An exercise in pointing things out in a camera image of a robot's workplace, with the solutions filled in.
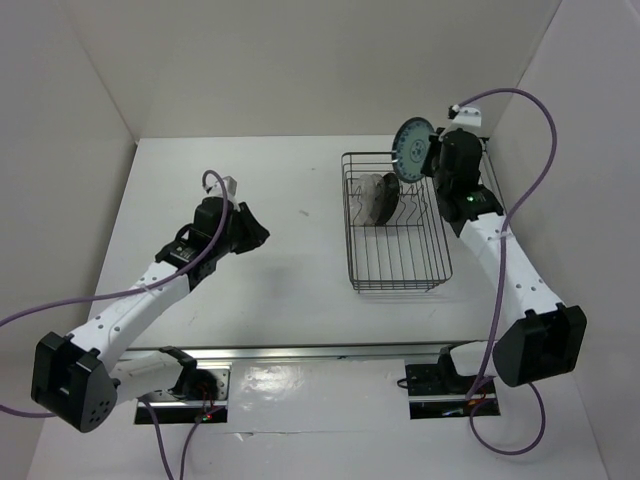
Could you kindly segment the blue white patterned plate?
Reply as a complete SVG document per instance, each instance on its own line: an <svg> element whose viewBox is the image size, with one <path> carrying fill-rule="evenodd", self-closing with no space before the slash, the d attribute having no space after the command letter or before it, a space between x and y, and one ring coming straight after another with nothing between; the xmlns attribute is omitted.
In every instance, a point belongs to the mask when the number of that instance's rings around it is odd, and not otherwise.
<svg viewBox="0 0 640 480"><path fill-rule="evenodd" d="M410 118L401 125L391 154L392 167L400 181L411 184L424 177L422 169L434 134L433 126L423 117Z"/></svg>

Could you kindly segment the black glossy plate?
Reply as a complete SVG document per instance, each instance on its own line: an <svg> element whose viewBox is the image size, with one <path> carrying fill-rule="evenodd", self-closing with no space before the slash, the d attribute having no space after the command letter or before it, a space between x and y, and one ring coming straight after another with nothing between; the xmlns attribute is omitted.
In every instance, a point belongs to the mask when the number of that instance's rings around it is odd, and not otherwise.
<svg viewBox="0 0 640 480"><path fill-rule="evenodd" d="M375 220L376 226L385 225L394 215L399 204L401 185L397 175L389 172L382 177L383 192L379 202L380 208Z"/></svg>

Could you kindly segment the clear square glass plate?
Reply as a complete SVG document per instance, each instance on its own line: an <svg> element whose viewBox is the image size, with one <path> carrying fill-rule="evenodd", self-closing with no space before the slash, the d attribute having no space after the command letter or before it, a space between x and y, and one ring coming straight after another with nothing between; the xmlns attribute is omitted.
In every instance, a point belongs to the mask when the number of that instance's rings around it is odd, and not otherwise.
<svg viewBox="0 0 640 480"><path fill-rule="evenodd" d="M378 173L364 174L361 177L363 176L367 176L369 178L369 185L370 185L369 198L371 200L370 215L365 225L374 225L375 220L379 213L379 208L380 208L379 202L382 199L383 180L382 180L382 176Z"/></svg>

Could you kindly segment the clear textured glass plate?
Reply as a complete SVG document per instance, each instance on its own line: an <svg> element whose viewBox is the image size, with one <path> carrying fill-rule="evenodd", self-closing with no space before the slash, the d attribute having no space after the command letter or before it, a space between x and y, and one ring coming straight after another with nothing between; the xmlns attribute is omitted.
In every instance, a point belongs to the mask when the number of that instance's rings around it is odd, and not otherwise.
<svg viewBox="0 0 640 480"><path fill-rule="evenodd" d="M354 184L350 199L350 213L354 226L363 226L369 219L371 207L369 194L369 178L367 176L360 177Z"/></svg>

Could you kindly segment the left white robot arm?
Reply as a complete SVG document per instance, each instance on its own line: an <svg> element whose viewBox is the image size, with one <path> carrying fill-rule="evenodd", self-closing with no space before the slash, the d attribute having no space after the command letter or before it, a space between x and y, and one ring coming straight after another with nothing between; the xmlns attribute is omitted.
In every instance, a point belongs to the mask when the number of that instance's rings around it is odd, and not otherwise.
<svg viewBox="0 0 640 480"><path fill-rule="evenodd" d="M160 347L134 360L125 351L156 319L212 275L219 260L262 246L269 231L246 203L205 198L194 219L166 244L127 297L65 336L37 344L31 397L76 430L95 430L116 405L166 391L176 399L212 399L215 377L185 351Z"/></svg>

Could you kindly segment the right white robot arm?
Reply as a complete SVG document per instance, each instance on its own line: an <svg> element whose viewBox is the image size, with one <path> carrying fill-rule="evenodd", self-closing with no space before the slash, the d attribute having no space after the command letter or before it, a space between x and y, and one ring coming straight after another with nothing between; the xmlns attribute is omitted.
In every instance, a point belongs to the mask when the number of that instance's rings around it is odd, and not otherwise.
<svg viewBox="0 0 640 480"><path fill-rule="evenodd" d="M430 135L425 173L441 217L495 288L489 335L472 387L498 377L518 387L574 371L587 318L552 291L510 228L511 215L480 180L482 142L456 128Z"/></svg>

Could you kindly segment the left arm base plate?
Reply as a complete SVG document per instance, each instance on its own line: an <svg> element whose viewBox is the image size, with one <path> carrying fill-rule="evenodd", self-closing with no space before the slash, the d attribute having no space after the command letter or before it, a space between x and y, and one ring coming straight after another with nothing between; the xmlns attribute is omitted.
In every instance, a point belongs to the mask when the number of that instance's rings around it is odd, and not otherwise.
<svg viewBox="0 0 640 480"><path fill-rule="evenodd" d="M224 424L228 421L231 365L203 362L201 375L188 393L158 390L144 396L160 425Z"/></svg>

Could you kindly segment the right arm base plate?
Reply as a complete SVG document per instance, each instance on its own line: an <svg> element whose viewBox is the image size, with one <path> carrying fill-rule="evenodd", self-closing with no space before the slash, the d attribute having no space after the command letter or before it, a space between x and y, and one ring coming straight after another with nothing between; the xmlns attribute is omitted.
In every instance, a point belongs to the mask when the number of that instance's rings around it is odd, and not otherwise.
<svg viewBox="0 0 640 480"><path fill-rule="evenodd" d="M493 382L481 387L473 397L465 395L475 376L460 375L451 356L451 346L440 350L431 363L405 366L405 376L396 385L408 395L411 420L465 418L475 411L477 416L500 416Z"/></svg>

